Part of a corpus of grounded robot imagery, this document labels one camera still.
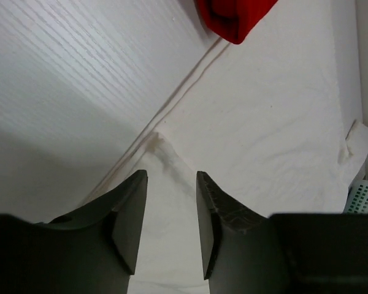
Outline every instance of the white mattress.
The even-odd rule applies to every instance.
[[[280,0],[242,45],[205,57],[108,185],[150,178],[128,293],[209,292],[196,170],[264,216],[343,210],[368,152],[362,124],[345,139],[361,120],[355,21],[354,1]]]

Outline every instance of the white wooden surface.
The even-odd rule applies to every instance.
[[[0,0],[0,211],[73,209],[216,39],[190,0]]]

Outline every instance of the black plastic part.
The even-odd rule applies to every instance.
[[[127,293],[146,194],[140,170],[49,224],[0,214],[0,293]]]
[[[210,294],[368,293],[368,215],[266,219],[202,171],[196,194]]]

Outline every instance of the teal plastic basket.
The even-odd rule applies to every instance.
[[[368,181],[356,181],[351,188],[345,213],[368,213]]]

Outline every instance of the red object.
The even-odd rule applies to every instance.
[[[278,0],[197,0],[206,25],[234,44],[247,34]]]

